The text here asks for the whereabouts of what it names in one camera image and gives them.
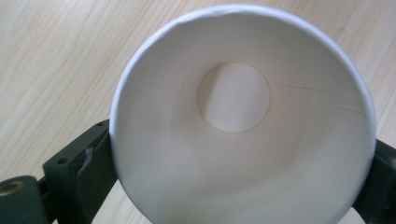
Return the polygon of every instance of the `light wood tabletop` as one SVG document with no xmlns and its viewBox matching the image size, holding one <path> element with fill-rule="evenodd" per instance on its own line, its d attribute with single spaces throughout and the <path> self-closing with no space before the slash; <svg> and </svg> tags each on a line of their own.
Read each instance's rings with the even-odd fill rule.
<svg viewBox="0 0 396 224">
<path fill-rule="evenodd" d="M 0 180 L 41 165 L 108 119 L 139 46 L 175 17 L 227 0 L 0 1 Z M 396 1 L 239 1 L 313 23 L 350 56 L 375 102 L 377 138 L 396 147 Z M 149 223 L 119 182 L 95 223 Z"/>
</svg>

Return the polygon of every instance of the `wooden surface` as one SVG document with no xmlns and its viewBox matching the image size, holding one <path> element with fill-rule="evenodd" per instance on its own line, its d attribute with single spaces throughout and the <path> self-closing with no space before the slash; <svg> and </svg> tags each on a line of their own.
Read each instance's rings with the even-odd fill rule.
<svg viewBox="0 0 396 224">
<path fill-rule="evenodd" d="M 0 1 L 0 180 L 41 177 L 51 155 L 109 118 L 121 73 L 151 34 L 227 2 Z M 396 1 L 250 2 L 285 9 L 335 39 L 372 91 L 377 137 L 396 147 Z M 94 222 L 149 223 L 119 183 Z"/>
</svg>

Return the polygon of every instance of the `white cup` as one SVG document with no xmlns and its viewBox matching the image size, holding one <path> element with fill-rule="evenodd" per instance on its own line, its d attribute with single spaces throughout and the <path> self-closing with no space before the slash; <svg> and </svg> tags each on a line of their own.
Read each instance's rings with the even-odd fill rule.
<svg viewBox="0 0 396 224">
<path fill-rule="evenodd" d="M 363 78 L 319 29 L 254 5 L 165 25 L 110 116 L 120 182 L 153 223 L 335 223 L 375 148 Z"/>
</svg>

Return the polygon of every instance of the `wooden table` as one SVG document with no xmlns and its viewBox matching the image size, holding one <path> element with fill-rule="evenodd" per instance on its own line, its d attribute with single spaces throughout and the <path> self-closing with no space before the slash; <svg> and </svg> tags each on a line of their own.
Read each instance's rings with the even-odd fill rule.
<svg viewBox="0 0 396 224">
<path fill-rule="evenodd" d="M 173 18 L 232 1 L 0 1 L 0 180 L 41 164 L 94 123 L 137 48 Z M 312 22 L 361 70 L 377 137 L 396 147 L 396 1 L 241 1 Z M 95 223 L 149 223 L 117 183 Z"/>
</svg>

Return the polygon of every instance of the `wood grain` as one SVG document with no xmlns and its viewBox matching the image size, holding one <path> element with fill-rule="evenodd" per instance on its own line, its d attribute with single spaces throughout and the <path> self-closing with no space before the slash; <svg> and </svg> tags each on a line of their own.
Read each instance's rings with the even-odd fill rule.
<svg viewBox="0 0 396 224">
<path fill-rule="evenodd" d="M 0 1 L 0 180 L 41 164 L 108 119 L 125 65 L 157 29 L 233 1 Z M 331 36 L 363 74 L 377 137 L 396 147 L 396 1 L 239 1 L 279 7 Z M 149 223 L 118 183 L 95 223 Z"/>
</svg>

